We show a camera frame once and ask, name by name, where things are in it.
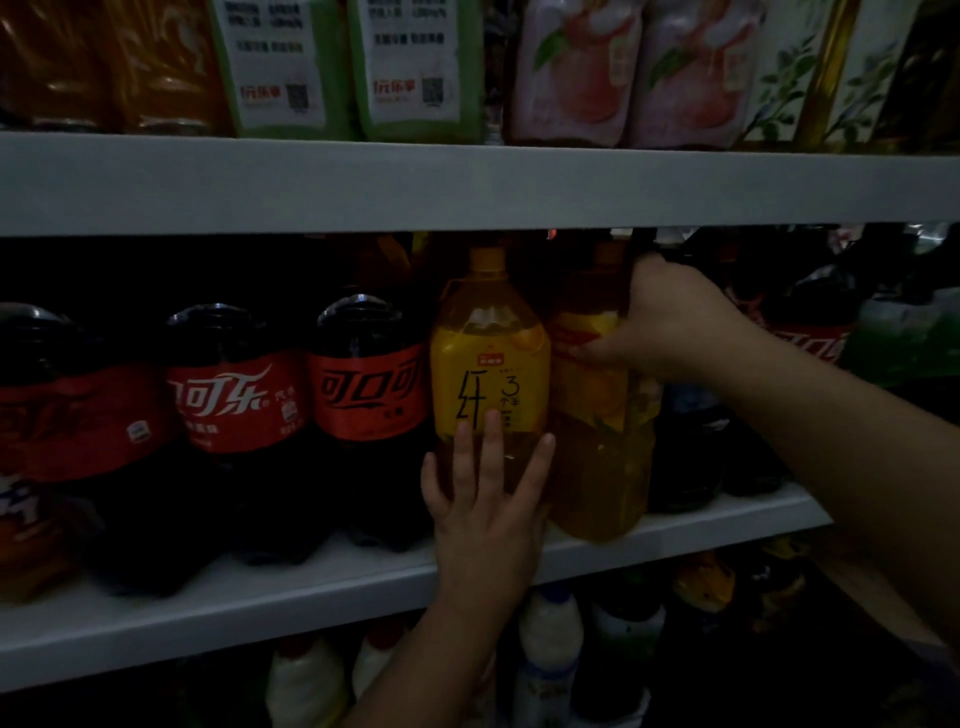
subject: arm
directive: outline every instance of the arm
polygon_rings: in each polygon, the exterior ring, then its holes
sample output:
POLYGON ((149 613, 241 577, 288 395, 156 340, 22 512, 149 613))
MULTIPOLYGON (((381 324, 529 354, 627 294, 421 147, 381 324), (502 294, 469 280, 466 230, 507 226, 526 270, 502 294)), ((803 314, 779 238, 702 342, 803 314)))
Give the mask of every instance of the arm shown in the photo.
POLYGON ((658 255, 636 265, 628 323, 581 356, 713 390, 960 648, 960 429, 763 331, 658 255))
POLYGON ((457 428, 452 500, 441 491, 436 456, 423 461, 420 481, 436 522, 440 588, 344 728, 458 726, 500 632, 530 587, 543 543, 540 493, 554 438, 540 439, 510 496, 503 491, 500 413, 486 417, 479 478, 470 429, 457 428))

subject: hand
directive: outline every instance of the hand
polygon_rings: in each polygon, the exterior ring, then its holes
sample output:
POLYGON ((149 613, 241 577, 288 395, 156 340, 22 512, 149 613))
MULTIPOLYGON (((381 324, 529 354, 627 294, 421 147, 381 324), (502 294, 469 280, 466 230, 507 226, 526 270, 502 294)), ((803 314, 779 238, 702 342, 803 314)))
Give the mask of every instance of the hand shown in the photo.
POLYGON ((453 500, 440 488, 437 456, 427 453, 420 488, 436 524, 438 601, 501 629, 533 581, 546 508, 540 494, 550 471, 556 439, 540 438, 513 495, 503 490, 503 433, 500 413, 485 415, 479 482, 473 468, 473 437, 460 423, 453 438, 453 500))
POLYGON ((634 265, 627 321, 573 354, 590 364, 638 369, 660 381, 703 383, 729 347, 751 346, 762 329, 702 273, 648 254, 634 265))

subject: yellow label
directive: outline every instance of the yellow label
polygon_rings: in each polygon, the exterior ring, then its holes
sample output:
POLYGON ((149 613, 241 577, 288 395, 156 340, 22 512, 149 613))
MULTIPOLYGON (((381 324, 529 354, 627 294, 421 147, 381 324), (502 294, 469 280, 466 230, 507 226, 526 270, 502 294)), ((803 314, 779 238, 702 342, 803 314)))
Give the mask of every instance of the yellow label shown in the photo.
POLYGON ((660 386, 648 376, 630 377, 626 369, 591 367, 570 355, 573 347, 606 336, 618 323, 615 311, 591 316, 564 312, 553 318, 549 324, 553 341, 550 402, 554 409, 588 425, 623 432, 628 399, 642 410, 632 413, 631 425, 643 425, 660 411, 660 386))
POLYGON ((542 326, 502 336, 437 328, 430 341, 437 434, 467 422, 483 432, 484 412, 503 413, 504 432, 543 432, 550 388, 550 340, 542 326))

